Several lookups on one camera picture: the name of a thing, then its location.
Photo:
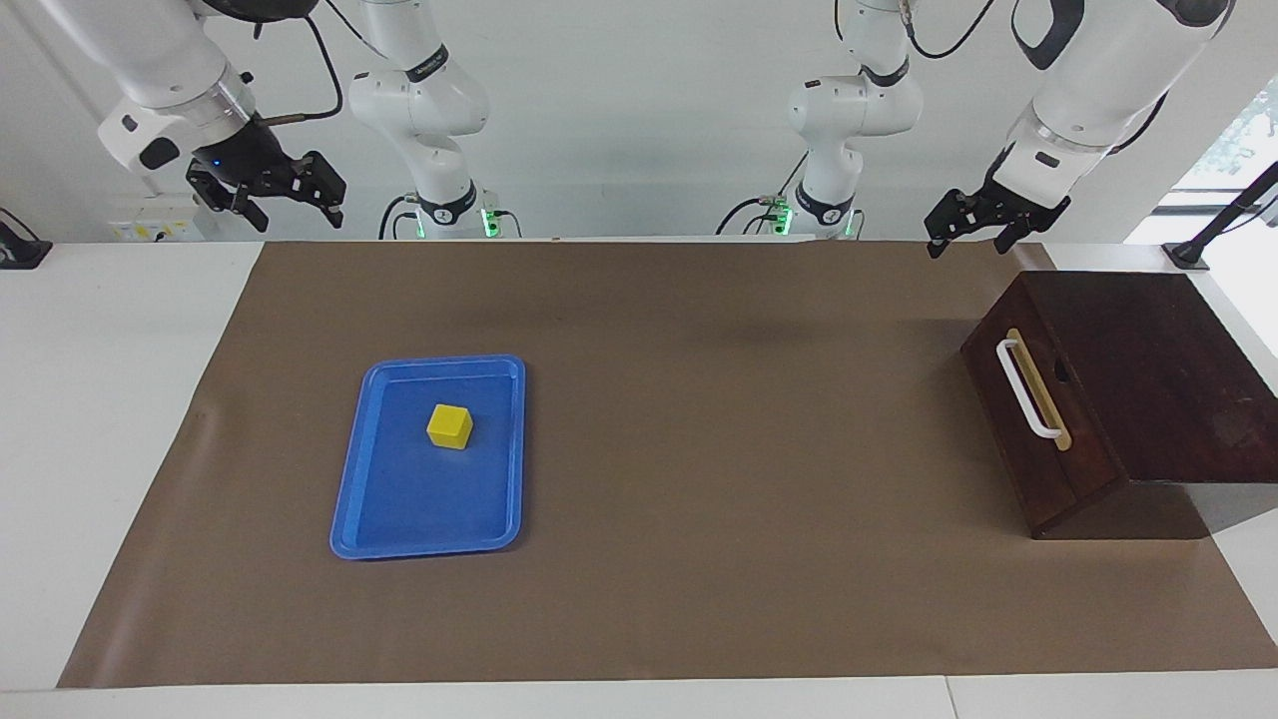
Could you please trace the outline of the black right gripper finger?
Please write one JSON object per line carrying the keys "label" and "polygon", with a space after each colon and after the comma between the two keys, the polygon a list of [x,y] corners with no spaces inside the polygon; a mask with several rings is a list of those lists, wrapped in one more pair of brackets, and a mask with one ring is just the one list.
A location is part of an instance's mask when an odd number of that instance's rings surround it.
{"label": "black right gripper finger", "polygon": [[309,151],[289,163],[288,197],[320,209],[332,229],[341,229],[346,183],[320,151]]}
{"label": "black right gripper finger", "polygon": [[215,213],[229,211],[229,213],[244,218],[257,232],[268,231],[268,215],[256,204],[256,201],[252,201],[245,186],[236,186],[235,192],[230,192],[219,181],[219,178],[215,178],[204,167],[188,167],[187,183],[207,209],[215,211]]}

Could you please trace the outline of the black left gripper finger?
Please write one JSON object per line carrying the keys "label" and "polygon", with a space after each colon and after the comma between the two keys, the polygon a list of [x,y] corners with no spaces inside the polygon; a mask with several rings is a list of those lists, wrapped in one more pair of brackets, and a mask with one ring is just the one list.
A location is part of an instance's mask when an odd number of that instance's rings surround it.
{"label": "black left gripper finger", "polygon": [[994,238],[993,245],[999,255],[1008,254],[1022,238],[1033,232],[1044,232],[1049,227],[1049,209],[1039,206],[1005,206],[998,213],[1002,231]]}
{"label": "black left gripper finger", "polygon": [[958,188],[944,192],[924,218],[928,234],[927,252],[930,259],[939,259],[950,246],[950,241],[982,229],[985,211],[987,198],[980,193],[965,193]]}

